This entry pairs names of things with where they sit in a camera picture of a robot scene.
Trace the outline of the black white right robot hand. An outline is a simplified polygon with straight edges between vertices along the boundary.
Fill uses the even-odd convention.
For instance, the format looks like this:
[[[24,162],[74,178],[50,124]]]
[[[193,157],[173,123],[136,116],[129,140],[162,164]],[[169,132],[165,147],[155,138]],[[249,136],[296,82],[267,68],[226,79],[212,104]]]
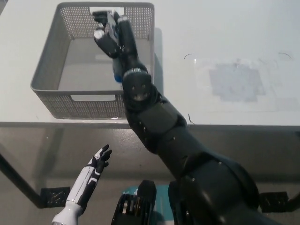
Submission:
[[[120,82],[131,69],[147,72],[146,66],[139,59],[129,19],[116,11],[95,11],[92,16],[98,23],[94,30],[94,41],[112,59],[115,80]]]

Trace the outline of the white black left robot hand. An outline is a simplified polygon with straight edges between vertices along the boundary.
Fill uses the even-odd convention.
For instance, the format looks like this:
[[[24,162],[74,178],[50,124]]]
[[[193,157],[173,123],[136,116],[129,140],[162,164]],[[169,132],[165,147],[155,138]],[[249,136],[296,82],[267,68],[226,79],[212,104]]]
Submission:
[[[109,149],[109,145],[107,144],[91,158],[88,164],[81,170],[71,188],[66,205],[74,203],[82,208],[87,206],[104,168],[109,165],[108,159],[111,153],[112,150]]]

